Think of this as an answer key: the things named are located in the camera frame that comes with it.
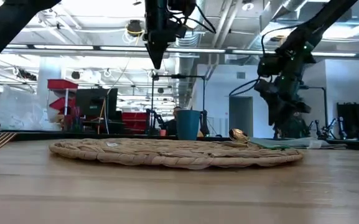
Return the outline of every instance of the door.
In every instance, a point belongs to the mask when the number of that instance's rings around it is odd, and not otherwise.
[[[253,136],[253,98],[229,97],[229,129],[237,128]]]

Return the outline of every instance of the wicker mat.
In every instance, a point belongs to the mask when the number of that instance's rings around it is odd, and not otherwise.
[[[275,166],[301,160],[295,149],[271,150],[248,143],[172,141],[156,139],[65,140],[49,146],[52,152],[72,159],[99,160],[124,165],[163,165],[186,169],[209,166]]]

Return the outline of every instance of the blue plastic cup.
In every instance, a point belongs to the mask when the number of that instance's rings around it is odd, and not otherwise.
[[[179,140],[197,140],[200,112],[194,110],[177,111],[177,135]]]

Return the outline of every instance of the computer monitor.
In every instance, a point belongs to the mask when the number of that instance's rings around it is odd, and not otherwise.
[[[81,114],[86,116],[99,117],[103,101],[106,99],[106,114],[109,119],[116,116],[117,94],[118,89],[111,89],[109,95],[108,90],[103,88],[77,90],[76,105],[80,107]]]

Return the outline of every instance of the red box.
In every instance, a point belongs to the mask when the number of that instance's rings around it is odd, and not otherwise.
[[[144,134],[148,127],[147,113],[123,113],[125,128],[130,129],[133,134]]]
[[[123,121],[144,121],[146,122],[147,113],[123,113]]]
[[[77,89],[78,84],[62,80],[62,79],[50,79],[48,80],[48,89],[49,90],[64,90],[64,89]]]

